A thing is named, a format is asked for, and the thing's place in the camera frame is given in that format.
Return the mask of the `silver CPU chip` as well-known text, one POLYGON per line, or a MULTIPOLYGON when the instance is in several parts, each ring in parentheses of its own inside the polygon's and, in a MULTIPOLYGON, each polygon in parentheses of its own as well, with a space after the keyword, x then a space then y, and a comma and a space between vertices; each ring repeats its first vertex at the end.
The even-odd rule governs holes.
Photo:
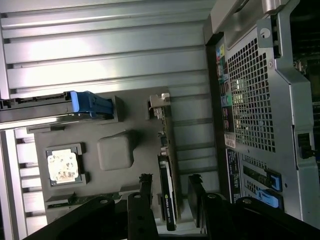
POLYGON ((72 183, 79 177, 77 156, 70 149, 52 151, 47 157, 47 166, 53 184, 72 183))

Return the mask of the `open Dell PC case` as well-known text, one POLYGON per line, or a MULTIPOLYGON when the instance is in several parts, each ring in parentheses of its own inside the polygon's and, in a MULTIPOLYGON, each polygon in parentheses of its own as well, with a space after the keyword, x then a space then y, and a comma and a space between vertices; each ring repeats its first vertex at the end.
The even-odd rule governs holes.
POLYGON ((215 0, 203 35, 221 194, 320 229, 320 0, 215 0))

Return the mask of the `green RAM stick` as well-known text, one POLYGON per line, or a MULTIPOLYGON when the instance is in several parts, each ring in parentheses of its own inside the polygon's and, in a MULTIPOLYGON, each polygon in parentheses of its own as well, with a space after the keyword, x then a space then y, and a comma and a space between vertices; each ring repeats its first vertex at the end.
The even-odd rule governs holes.
POLYGON ((118 192, 103 193, 103 194, 88 195, 88 196, 78 196, 75 193, 57 195, 57 196, 50 197, 45 202, 45 206, 47 207, 47 209, 77 206, 77 205, 82 205, 97 197, 104 197, 107 199, 119 200, 121 198, 121 195, 118 192))

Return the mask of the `grey parts rack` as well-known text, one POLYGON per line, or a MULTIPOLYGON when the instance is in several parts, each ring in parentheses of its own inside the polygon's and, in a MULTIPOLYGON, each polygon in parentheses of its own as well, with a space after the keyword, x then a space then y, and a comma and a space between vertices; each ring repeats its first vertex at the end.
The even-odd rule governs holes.
POLYGON ((129 194, 139 192, 142 174, 151 174, 150 208, 158 239, 185 239, 196 232, 191 221, 182 218, 175 231, 168 231, 162 209, 158 132, 163 124, 150 109, 150 96, 165 91, 163 87, 155 87, 100 93, 97 95, 102 98, 111 98, 113 119, 70 114, 38 118, 37 123, 27 127, 34 135, 48 224, 83 205, 47 209, 45 202, 52 196, 75 193, 82 197, 118 192, 121 198, 114 200, 118 203, 129 194), (54 184, 50 180, 47 157, 52 151, 66 149, 76 154, 79 177, 75 182, 54 184))

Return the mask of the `hard disk in blue carrier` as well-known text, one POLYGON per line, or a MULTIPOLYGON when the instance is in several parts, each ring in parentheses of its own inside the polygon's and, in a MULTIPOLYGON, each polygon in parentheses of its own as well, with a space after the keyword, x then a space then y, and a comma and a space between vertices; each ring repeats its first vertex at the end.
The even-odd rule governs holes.
POLYGON ((73 114, 111 120, 115 117, 114 104, 111 98, 89 91, 0 99, 0 124, 73 114))

